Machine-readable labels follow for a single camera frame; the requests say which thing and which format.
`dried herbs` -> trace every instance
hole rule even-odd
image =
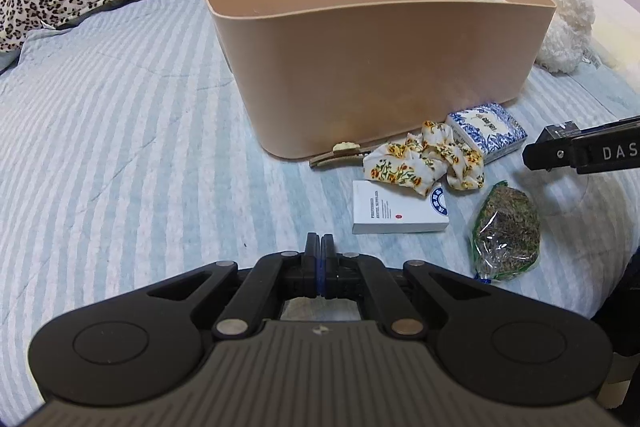
[[[540,219],[527,195],[494,185],[476,218],[471,237],[477,277],[505,280],[529,269],[540,252]]]

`striped bedding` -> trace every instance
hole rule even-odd
[[[534,68],[509,110],[531,140],[549,123],[628,116],[634,98],[590,92],[604,70]],[[532,196],[543,238],[540,265],[504,286],[587,316],[640,243],[637,171],[528,172],[513,153],[489,165],[480,193],[446,192],[445,232],[355,236],[361,175],[260,149],[203,0],[145,0],[32,32],[0,76],[0,419],[14,425],[40,403],[26,352],[52,317],[216,259],[251,266],[312,230],[388,266],[418,257],[470,275],[470,223],[507,179]]]

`metal screw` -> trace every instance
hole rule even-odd
[[[424,326],[415,319],[398,319],[391,324],[391,329],[398,335],[417,335],[424,329]]]
[[[223,335],[240,335],[249,329],[249,324],[242,319],[224,319],[216,324],[216,329]]]
[[[313,328],[311,331],[313,331],[318,336],[322,336],[322,335],[326,335],[331,330],[327,328],[324,324],[320,324],[319,326],[316,326],[315,328]]]

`beige plastic bin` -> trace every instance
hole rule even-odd
[[[517,96],[550,0],[207,0],[261,145],[366,143]]]

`white plush toy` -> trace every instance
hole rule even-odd
[[[580,63],[584,49],[591,42],[591,25],[595,20],[593,1],[552,1],[558,8],[546,32],[536,62],[552,73],[570,73]]]

